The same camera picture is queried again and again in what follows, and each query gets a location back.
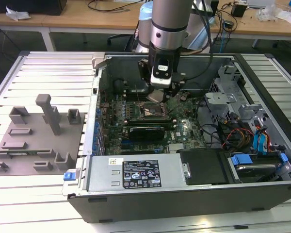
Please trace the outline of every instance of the floor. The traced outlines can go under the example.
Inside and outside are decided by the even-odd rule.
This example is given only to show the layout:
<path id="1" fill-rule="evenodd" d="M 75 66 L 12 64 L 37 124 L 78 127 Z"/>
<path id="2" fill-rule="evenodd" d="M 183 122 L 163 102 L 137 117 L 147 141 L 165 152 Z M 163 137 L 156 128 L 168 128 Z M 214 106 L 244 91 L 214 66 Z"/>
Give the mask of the floor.
<path id="1" fill-rule="evenodd" d="M 46 51 L 40 33 L 8 32 L 7 34 L 21 50 Z M 87 34 L 88 43 L 84 44 L 80 33 L 53 33 L 57 51 L 123 51 L 128 37 L 112 40 L 107 45 L 108 34 Z M 220 51 L 217 42 L 213 52 Z M 258 47 L 251 47 L 253 40 L 231 39 L 224 52 L 226 53 L 271 53 L 277 61 L 288 71 L 291 71 L 291 41 L 280 41 L 277 48 L 273 48 L 274 41 L 262 40 Z M 17 58 L 18 50 L 0 33 L 0 83 L 9 71 L 13 61 Z"/>

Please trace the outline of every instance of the chip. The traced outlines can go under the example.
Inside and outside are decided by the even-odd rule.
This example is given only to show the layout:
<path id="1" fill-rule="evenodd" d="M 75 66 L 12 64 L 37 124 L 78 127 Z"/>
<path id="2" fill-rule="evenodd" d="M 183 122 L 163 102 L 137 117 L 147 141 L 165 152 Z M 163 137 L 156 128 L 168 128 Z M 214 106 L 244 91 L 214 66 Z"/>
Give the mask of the chip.
<path id="1" fill-rule="evenodd" d="M 162 117 L 162 108 L 160 105 L 147 103 L 144 104 L 143 110 L 145 117 Z"/>

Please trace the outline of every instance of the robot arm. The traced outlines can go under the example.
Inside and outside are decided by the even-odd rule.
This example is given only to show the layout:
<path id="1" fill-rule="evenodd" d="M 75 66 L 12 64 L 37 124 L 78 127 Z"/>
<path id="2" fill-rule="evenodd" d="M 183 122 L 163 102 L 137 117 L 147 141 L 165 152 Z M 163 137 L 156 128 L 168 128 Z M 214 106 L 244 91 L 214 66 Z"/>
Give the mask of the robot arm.
<path id="1" fill-rule="evenodd" d="M 139 62 L 149 87 L 148 99 L 166 102 L 185 84 L 177 67 L 193 0 L 154 0 L 148 59 Z"/>
<path id="2" fill-rule="evenodd" d="M 150 84 L 168 88 L 177 71 L 193 0 L 154 0 L 149 49 Z"/>

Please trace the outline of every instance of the gray plastic base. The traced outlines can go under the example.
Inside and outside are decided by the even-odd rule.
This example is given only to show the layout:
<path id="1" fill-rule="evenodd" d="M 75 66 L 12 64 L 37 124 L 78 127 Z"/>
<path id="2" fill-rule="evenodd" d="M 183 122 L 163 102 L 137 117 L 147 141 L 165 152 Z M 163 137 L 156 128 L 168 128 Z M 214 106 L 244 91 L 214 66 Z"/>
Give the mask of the gray plastic base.
<path id="1" fill-rule="evenodd" d="M 67 113 L 60 113 L 60 135 L 54 135 L 50 125 L 46 124 L 43 114 L 30 114 L 23 116 L 26 124 L 15 125 L 11 122 L 1 143 L 0 150 L 4 145 L 18 146 L 26 143 L 25 148 L 11 148 L 11 150 L 53 150 L 53 155 L 43 156 L 44 154 L 34 155 L 29 152 L 27 155 L 6 155 L 0 154 L 0 162 L 8 167 L 0 167 L 0 176 L 11 175 L 52 175 L 63 174 L 67 169 L 74 168 L 80 146 L 81 133 L 84 124 L 85 114 L 80 114 L 80 124 L 70 124 Z M 31 134 L 14 135 L 9 134 L 14 129 L 31 129 Z"/>

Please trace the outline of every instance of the blue cable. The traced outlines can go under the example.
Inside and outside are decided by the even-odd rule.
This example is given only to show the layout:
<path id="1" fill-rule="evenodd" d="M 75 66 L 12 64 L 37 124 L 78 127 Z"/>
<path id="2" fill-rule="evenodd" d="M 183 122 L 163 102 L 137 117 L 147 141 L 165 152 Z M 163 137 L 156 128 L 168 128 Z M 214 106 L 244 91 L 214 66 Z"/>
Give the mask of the blue cable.
<path id="1" fill-rule="evenodd" d="M 222 47 L 223 47 L 223 42 L 224 42 L 224 34 L 225 34 L 225 30 L 223 30 L 223 34 L 222 34 L 223 39 L 222 39 L 222 43 L 221 43 L 221 47 L 220 47 L 220 52 L 219 53 L 222 52 Z"/>

